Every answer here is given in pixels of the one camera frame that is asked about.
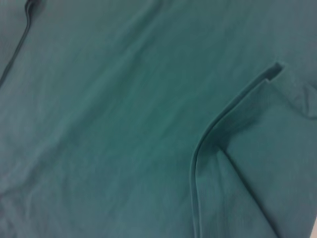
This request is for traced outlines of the teal blue shirt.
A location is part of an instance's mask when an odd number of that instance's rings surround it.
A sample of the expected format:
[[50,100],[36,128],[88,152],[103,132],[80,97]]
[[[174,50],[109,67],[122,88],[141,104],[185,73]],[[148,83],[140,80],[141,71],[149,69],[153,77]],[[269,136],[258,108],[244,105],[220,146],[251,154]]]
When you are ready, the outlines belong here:
[[311,238],[317,0],[0,0],[0,238]]

